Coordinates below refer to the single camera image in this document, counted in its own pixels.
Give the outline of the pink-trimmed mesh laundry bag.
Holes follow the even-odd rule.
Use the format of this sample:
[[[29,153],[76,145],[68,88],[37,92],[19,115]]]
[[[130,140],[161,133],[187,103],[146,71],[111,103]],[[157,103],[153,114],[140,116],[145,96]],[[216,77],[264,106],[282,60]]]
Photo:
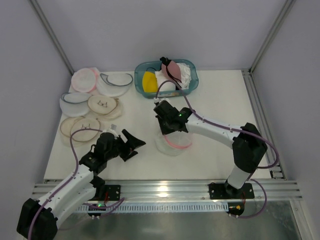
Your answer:
[[[189,149],[193,144],[193,135],[182,131],[163,135],[159,130],[154,137],[158,151],[168,156],[178,156]]]

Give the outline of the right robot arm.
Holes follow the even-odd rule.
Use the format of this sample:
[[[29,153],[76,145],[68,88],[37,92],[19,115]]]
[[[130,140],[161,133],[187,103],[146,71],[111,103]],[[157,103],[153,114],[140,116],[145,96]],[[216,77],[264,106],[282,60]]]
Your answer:
[[[234,167],[223,184],[229,198],[240,198],[246,181],[253,175],[268,147],[258,129],[251,123],[234,128],[207,119],[201,119],[188,107],[177,110],[166,100],[155,100],[154,112],[161,133],[197,134],[229,147]]]

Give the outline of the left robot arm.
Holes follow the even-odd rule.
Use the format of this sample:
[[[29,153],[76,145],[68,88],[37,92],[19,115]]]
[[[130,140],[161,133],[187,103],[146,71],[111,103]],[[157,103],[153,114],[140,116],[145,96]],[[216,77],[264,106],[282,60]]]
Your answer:
[[[74,171],[42,197],[29,198],[22,205],[16,231],[28,240],[52,240],[63,222],[82,204],[102,194],[105,181],[98,175],[107,162],[137,155],[146,143],[127,130],[123,140],[114,130],[102,132],[90,151],[76,159]]]

